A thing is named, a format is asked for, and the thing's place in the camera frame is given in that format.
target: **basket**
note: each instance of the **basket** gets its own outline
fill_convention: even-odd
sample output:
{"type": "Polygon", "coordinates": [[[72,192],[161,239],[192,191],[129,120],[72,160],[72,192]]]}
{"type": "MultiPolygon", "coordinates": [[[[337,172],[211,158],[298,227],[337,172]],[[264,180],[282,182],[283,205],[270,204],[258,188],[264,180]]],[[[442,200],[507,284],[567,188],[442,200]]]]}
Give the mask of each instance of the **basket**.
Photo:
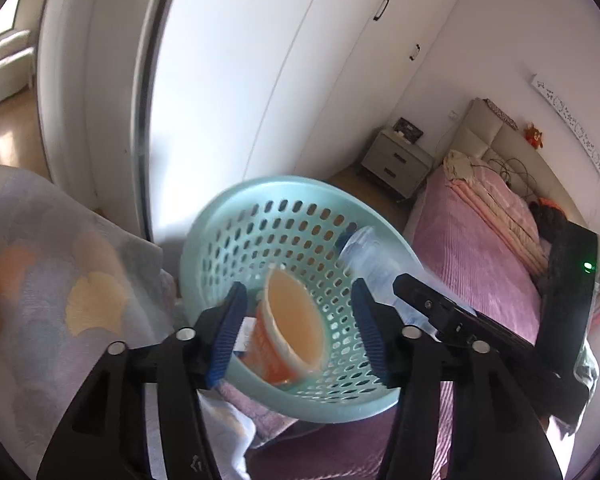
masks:
{"type": "Polygon", "coordinates": [[[261,380],[232,356],[225,378],[242,393],[311,422],[348,422],[386,410],[398,391],[376,378],[366,359],[350,300],[353,276],[337,258],[336,240],[348,228],[373,226],[376,236],[407,242],[371,208],[322,182],[285,176],[239,184],[196,218],[184,245],[180,286],[186,314],[217,306],[233,282],[249,291],[250,308],[271,265],[284,265],[314,297],[326,326],[330,359],[321,376],[284,389],[261,380]]]}

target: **nightstand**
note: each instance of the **nightstand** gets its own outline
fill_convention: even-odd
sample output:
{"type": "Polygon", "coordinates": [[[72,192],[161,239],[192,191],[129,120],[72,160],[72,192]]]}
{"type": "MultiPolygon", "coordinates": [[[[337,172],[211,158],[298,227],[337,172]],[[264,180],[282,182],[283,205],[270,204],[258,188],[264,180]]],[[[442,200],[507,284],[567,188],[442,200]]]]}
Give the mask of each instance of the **nightstand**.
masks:
{"type": "Polygon", "coordinates": [[[389,129],[378,134],[362,166],[408,198],[429,174],[433,157],[389,129]]]}

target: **beige upholstered headboard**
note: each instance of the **beige upholstered headboard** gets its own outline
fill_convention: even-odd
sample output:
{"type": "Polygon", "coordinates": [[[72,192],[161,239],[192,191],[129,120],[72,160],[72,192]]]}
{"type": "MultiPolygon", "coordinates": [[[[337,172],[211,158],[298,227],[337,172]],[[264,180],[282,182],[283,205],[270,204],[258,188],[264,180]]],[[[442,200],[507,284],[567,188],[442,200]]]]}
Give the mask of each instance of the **beige upholstered headboard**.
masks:
{"type": "Polygon", "coordinates": [[[467,116],[460,124],[450,149],[481,158],[492,168],[500,171],[501,166],[495,162],[507,161],[507,165],[518,174],[511,174],[511,189],[527,202],[536,196],[548,198],[565,211],[568,219],[586,227],[586,223],[573,200],[566,192],[558,178],[551,171],[544,159],[526,142],[520,132],[498,118],[482,99],[474,99],[467,116]],[[535,194],[529,195],[529,187],[535,194]]]}

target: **white wardrobe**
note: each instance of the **white wardrobe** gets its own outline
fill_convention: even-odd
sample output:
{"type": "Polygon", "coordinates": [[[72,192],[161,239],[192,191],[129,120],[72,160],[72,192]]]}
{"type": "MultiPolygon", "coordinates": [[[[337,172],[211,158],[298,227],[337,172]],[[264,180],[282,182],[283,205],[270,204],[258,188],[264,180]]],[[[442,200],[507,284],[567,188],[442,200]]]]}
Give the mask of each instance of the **white wardrobe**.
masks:
{"type": "Polygon", "coordinates": [[[457,0],[172,0],[151,98],[154,242],[244,179],[323,178],[383,126],[457,0]]]}

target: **screw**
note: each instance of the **screw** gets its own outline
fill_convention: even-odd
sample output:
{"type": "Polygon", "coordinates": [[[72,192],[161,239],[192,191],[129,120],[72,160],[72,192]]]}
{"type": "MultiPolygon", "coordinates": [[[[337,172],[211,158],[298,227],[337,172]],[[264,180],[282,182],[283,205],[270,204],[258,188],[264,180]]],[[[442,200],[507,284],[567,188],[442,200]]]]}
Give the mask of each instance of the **screw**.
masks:
{"type": "Polygon", "coordinates": [[[120,355],[125,350],[126,345],[122,341],[116,341],[115,343],[111,343],[109,347],[107,347],[107,352],[109,353],[109,355],[120,355]]]}
{"type": "Polygon", "coordinates": [[[486,341],[480,341],[479,339],[474,341],[474,344],[471,345],[471,348],[478,352],[478,354],[488,354],[491,350],[489,343],[486,341]]]}
{"type": "Polygon", "coordinates": [[[195,338],[195,336],[196,331],[189,327],[181,328],[176,332],[176,339],[180,341],[188,341],[190,339],[195,338]]]}
{"type": "Polygon", "coordinates": [[[402,329],[402,336],[407,339],[417,339],[422,335],[422,330],[417,326],[409,325],[402,329]]]}

